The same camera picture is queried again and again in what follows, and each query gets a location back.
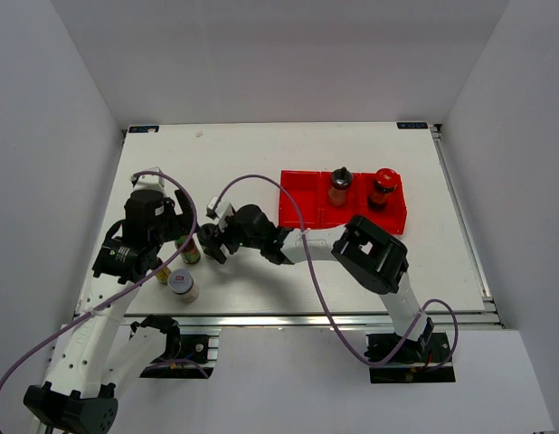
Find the green neck sauce bottle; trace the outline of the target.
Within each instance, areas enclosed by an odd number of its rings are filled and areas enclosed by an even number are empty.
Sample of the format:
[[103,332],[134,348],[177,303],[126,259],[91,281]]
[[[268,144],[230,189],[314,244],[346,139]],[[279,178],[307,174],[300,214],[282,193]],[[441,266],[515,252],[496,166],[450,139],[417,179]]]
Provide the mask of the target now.
[[191,235],[183,235],[177,239],[175,241],[175,248],[185,264],[194,265],[201,259],[201,252],[198,250]]

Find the silver lid spice jar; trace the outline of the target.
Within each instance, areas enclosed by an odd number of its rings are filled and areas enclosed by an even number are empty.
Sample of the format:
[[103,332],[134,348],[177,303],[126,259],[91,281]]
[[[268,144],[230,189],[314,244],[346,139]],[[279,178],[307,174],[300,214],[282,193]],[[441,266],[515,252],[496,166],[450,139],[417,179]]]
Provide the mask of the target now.
[[199,288],[187,269],[173,270],[168,277],[167,285],[185,303],[192,303],[199,296]]

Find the yellow cap sauce bottle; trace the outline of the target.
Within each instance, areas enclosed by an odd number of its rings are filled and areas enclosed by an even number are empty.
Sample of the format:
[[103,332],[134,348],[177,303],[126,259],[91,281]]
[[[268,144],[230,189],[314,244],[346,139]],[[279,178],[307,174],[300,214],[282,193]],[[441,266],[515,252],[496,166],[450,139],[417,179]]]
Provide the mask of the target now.
[[153,270],[156,273],[155,274],[156,280],[162,285],[167,285],[169,276],[171,274],[171,270],[169,267],[164,266],[164,262],[160,258],[156,259],[156,264],[153,267]]

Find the black cap spice grinder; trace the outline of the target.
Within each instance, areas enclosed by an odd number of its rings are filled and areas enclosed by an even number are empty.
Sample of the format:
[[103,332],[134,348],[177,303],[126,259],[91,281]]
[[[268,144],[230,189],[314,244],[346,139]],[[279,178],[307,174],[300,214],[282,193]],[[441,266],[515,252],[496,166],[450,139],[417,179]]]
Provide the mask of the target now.
[[354,175],[345,166],[332,172],[328,189],[328,201],[331,205],[341,207],[346,203],[348,190],[353,180]]

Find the red lid sauce jar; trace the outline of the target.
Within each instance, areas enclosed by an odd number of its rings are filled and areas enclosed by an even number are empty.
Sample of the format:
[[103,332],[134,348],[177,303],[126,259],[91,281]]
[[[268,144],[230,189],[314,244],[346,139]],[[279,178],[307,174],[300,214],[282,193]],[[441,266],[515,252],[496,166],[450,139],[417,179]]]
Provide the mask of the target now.
[[399,183],[398,179],[399,175],[393,169],[379,169],[374,175],[372,190],[367,196],[368,206],[373,210],[385,208]]

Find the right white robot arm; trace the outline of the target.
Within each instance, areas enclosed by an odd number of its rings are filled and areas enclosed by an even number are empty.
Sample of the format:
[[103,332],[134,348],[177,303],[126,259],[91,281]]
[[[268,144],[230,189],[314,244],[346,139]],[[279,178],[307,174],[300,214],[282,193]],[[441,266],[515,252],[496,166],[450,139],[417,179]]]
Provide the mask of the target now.
[[336,261],[363,288],[381,298],[394,334],[386,340],[399,350],[397,363],[418,363],[431,350],[433,322],[422,312],[408,276],[407,248],[393,235],[355,215],[343,225],[303,231],[276,226],[261,208],[229,204],[208,212],[198,240],[204,253],[223,264],[240,248],[257,250],[274,265]]

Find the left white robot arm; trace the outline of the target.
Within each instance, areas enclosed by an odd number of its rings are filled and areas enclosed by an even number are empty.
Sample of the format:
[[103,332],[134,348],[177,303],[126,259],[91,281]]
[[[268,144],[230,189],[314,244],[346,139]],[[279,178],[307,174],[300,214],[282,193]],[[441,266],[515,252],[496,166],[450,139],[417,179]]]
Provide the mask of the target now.
[[196,210],[188,195],[169,198],[160,186],[137,187],[125,216],[105,234],[93,276],[117,283],[91,287],[81,302],[78,322],[60,360],[41,385],[31,385],[24,406],[46,427],[66,433],[106,433],[118,412],[118,399],[155,361],[168,363],[181,350],[180,331],[170,316],[151,315],[132,326],[132,337],[118,354],[109,353],[137,283],[163,268],[164,244],[194,232]]

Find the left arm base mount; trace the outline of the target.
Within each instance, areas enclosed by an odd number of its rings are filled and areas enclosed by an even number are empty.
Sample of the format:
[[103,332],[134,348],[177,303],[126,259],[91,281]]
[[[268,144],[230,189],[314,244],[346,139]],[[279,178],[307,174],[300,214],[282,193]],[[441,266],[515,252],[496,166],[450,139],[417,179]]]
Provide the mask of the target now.
[[165,351],[157,356],[139,375],[145,379],[209,379],[214,359],[209,356],[210,335],[185,334],[170,316],[147,316],[130,325],[130,338],[143,328],[156,329],[165,337]]

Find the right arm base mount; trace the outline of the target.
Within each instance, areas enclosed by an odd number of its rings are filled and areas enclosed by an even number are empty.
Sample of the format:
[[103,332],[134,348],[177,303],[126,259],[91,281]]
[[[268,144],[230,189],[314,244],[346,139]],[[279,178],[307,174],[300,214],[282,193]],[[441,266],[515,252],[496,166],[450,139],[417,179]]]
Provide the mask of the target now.
[[[367,334],[364,356],[370,362],[383,359],[400,337],[395,334]],[[380,368],[369,368],[371,384],[454,383],[456,375],[450,355],[451,347],[445,333],[433,333],[422,353],[409,349],[407,344]]]

